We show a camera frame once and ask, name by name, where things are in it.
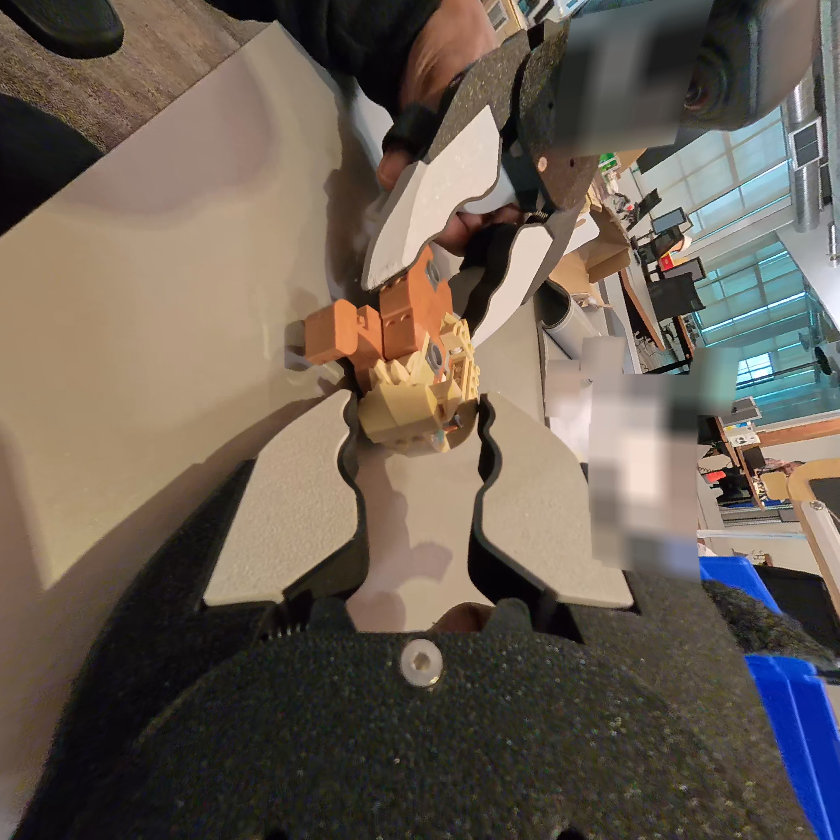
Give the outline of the wooden table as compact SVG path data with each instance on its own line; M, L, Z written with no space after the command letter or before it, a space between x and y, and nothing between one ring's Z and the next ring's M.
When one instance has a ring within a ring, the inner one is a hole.
M617 276L633 333L631 349L637 352L642 372L648 375L687 375L695 345L683 317L657 321L647 291L635 287L629 269L620 269Z

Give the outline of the grey desk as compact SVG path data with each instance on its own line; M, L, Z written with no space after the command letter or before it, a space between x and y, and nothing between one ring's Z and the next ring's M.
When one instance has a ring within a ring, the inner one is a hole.
M375 195L273 24L2 237L2 776L38 772L139 567L335 382L287 326L359 289Z

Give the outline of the blue plastic bin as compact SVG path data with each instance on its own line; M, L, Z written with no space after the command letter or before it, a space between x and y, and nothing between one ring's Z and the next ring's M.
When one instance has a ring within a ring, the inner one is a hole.
M823 579L700 557L700 578L745 654L799 801L819 838L839 838L838 622Z

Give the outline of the tan and brown brick model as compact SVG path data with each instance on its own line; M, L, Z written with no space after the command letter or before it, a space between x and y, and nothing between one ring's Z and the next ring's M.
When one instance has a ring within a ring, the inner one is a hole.
M471 433L480 368L429 246L384 284L377 307L337 300L291 322L287 343L311 364L352 369L360 425L374 444L405 455L445 453Z

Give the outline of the grey instruction booklet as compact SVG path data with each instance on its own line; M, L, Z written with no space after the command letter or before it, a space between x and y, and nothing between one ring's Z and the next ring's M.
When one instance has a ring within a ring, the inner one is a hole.
M546 280L534 300L544 415L560 418L591 400L594 383L625 372L627 336L613 307L591 293L575 297Z

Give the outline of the person's left forearm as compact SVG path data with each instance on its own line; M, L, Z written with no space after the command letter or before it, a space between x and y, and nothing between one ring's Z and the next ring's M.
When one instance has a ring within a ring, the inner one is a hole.
M277 21L325 70L353 77L395 117L414 41L439 1L211 1L231 18Z

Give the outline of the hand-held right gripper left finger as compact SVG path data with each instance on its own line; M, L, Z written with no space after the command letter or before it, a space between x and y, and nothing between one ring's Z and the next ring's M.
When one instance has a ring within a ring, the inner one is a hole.
M204 592L208 606L289 602L350 545L361 518L340 471L342 446L354 441L348 408L354 394L337 391L261 449Z

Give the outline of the brown cardboard box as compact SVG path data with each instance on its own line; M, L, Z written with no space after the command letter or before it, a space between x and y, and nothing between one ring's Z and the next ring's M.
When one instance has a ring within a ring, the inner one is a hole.
M597 283L627 268L632 251L625 228L612 207L601 202L591 185L562 259L549 279L582 308L611 308Z

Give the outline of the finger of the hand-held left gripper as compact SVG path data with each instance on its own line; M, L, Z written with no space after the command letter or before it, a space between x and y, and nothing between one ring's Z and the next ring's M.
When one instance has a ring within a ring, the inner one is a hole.
M550 231L541 224L498 225L490 235L483 266L459 272L460 291L467 290L462 318L473 340L487 340L520 308L531 293L553 246Z
M430 161L416 161L401 174L367 249L361 288L373 291L417 262L466 203L495 186L501 137L486 105Z

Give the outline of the person's black shoe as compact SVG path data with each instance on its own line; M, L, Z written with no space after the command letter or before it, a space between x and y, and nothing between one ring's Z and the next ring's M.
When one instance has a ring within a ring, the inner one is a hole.
M123 23L110 1L2 1L2 12L59 56L92 60L115 54Z

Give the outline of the person's left hand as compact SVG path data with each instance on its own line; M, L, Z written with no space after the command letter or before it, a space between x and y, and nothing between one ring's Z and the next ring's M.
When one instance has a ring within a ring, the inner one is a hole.
M497 47L496 34L480 1L443 1L415 38L399 94L399 113L413 103L437 110L449 83L468 65ZM490 213L452 216L437 244L463 256L471 238L493 224L521 224L513 203Z

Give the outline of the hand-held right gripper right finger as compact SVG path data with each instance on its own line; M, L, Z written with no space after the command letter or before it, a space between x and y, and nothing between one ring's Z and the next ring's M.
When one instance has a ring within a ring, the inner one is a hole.
M479 475L469 578L497 603L518 598L628 608L624 573L595 560L589 487L572 451L496 392L479 401Z

